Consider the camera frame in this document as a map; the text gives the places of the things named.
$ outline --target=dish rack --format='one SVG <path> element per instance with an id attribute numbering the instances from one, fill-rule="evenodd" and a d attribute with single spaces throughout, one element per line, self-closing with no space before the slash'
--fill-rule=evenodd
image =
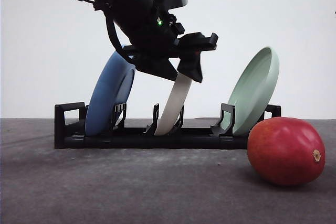
<path id="1" fill-rule="evenodd" d="M 183 127 L 182 107 L 179 117 L 169 134 L 154 136 L 159 119 L 159 104 L 153 108 L 152 124 L 147 127 L 126 127 L 127 104 L 116 104 L 112 110 L 109 127 L 97 136 L 85 135 L 85 118 L 88 105 L 84 102 L 55 105 L 55 148 L 191 148 L 191 149 L 246 149 L 248 135 L 233 136 L 235 125 L 235 106 L 222 103 L 218 122 L 206 128 Z M 79 110 L 78 121 L 66 124 L 65 112 Z M 224 113 L 230 114 L 227 129 L 221 128 Z M 281 116 L 281 106 L 267 105 L 258 122 L 264 120 L 265 112 L 271 117 Z"/>

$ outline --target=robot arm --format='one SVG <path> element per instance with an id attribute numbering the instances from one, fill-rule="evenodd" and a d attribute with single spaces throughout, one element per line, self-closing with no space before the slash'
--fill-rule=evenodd
<path id="1" fill-rule="evenodd" d="M 182 7 L 187 0 L 80 0 L 93 3 L 106 17 L 109 38 L 116 51 L 139 71 L 175 80 L 177 72 L 169 58 L 180 58 L 178 71 L 202 82 L 200 53 L 215 50 L 218 36 L 206 38 L 201 33 L 184 34 L 184 28 L 170 9 Z M 132 46 L 121 47 L 116 23 Z"/>

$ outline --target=gray table surface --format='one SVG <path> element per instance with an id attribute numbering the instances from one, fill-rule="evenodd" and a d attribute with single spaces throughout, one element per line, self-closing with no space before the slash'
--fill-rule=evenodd
<path id="1" fill-rule="evenodd" d="M 324 172 L 283 188 L 261 180 L 245 150 L 55 150 L 53 120 L 2 119 L 1 221 L 336 223 L 336 120 L 310 122 Z"/>

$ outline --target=mint green bowl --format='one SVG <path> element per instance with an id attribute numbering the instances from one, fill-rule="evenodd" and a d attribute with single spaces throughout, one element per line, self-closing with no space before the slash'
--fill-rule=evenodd
<path id="1" fill-rule="evenodd" d="M 241 74 L 228 104 L 236 108 L 233 135 L 248 134 L 265 111 L 279 76 L 279 58 L 274 50 L 265 47 L 253 57 Z M 224 113 L 223 129 L 230 124 L 230 114 Z"/>

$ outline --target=white backdrop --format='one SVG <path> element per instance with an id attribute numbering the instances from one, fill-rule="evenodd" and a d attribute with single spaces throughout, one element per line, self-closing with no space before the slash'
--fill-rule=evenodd
<path id="1" fill-rule="evenodd" d="M 192 84 L 185 116 L 219 116 L 250 59 L 272 46 L 281 66 L 270 103 L 284 116 L 336 119 L 335 11 L 336 0 L 189 0 L 172 10 L 186 32 L 219 35 L 217 50 L 202 54 L 204 81 Z M 88 103 L 113 51 L 103 13 L 87 3 L 1 0 L 1 117 L 53 118 L 57 103 Z M 172 84 L 137 72 L 128 117 L 150 118 L 157 102 L 162 111 Z"/>

